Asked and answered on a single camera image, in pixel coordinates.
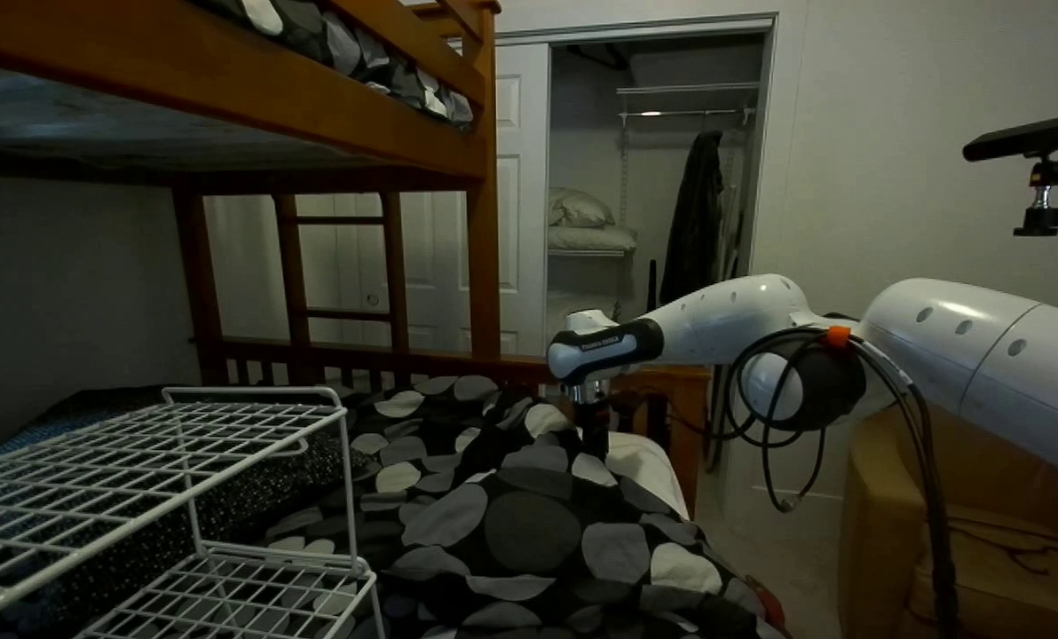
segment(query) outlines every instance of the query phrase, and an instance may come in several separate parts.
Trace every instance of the white wire rack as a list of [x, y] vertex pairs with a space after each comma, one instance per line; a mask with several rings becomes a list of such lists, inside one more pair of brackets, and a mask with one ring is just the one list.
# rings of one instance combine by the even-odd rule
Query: white wire rack
[[377, 576], [341, 554], [287, 554], [205, 544], [113, 609], [83, 639], [138, 637], [353, 637]]
[[[328, 428], [341, 428], [349, 442], [343, 409], [325, 388], [197, 388], [166, 390], [166, 405], [0, 455], [0, 610], [262, 459], [306, 453], [306, 438]], [[226, 576], [243, 579], [238, 565], [209, 554], [200, 524], [193, 527], [204, 551], [197, 560], [222, 560], [236, 570]], [[353, 554], [338, 557], [349, 572], [354, 570], [349, 579], [372, 584], [372, 572], [354, 560], [354, 527], [349, 527], [349, 547]]]

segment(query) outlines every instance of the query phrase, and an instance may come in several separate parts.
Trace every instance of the wooden bunk bed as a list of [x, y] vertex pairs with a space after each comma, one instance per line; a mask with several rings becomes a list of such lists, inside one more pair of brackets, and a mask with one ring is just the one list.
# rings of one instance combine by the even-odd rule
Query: wooden bunk bed
[[[175, 193], [204, 383], [319, 383], [359, 373], [371, 373], [372, 390], [405, 383], [411, 373], [488, 373], [515, 388], [546, 383], [539, 359], [502, 359], [499, 0], [437, 0], [419, 6], [328, 0], [328, 6], [463, 93], [477, 115], [471, 126], [465, 131], [448, 130], [319, 61], [243, 31], [243, 27], [193, 0], [0, 0], [0, 99], [6, 99], [0, 104], [0, 176], [161, 185]], [[383, 218], [306, 221], [296, 210], [303, 193], [377, 193]], [[463, 359], [410, 347], [401, 193], [465, 193], [471, 353]], [[225, 333], [205, 195], [272, 198], [287, 341]], [[383, 225], [388, 313], [309, 311], [303, 225]], [[313, 317], [392, 325], [392, 347], [317, 346], [309, 338]], [[672, 395], [672, 411], [696, 431], [703, 428], [707, 383], [700, 373], [648, 373], [624, 388]], [[694, 501], [700, 438], [678, 442], [674, 463], [678, 486]]]

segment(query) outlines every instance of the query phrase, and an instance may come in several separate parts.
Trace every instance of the white wall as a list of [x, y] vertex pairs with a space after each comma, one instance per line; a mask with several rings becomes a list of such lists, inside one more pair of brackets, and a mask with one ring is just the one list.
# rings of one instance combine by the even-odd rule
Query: white wall
[[0, 438], [83, 388], [197, 379], [172, 195], [0, 180]]
[[1058, 306], [1058, 237], [1011, 237], [1025, 159], [967, 163], [992, 130], [1058, 118], [1058, 4], [508, 0], [506, 36], [696, 29], [775, 14], [754, 269], [864, 313], [927, 274]]

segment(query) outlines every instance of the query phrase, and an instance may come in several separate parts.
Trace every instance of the closet door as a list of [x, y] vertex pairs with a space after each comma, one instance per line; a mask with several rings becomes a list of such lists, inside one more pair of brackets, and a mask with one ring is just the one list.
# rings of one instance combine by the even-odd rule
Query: closet door
[[545, 354], [552, 46], [499, 46], [502, 347]]
[[[499, 46], [502, 353], [545, 354], [552, 46]], [[405, 195], [411, 347], [468, 353], [465, 195]]]

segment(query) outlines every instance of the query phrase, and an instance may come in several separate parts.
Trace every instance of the hanging clothes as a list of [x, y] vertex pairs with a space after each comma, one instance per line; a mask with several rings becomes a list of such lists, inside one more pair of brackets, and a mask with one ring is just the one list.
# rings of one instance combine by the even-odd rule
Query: hanging clothes
[[720, 225], [720, 131], [703, 131], [681, 172], [659, 302], [681, 298], [716, 281], [716, 225]]

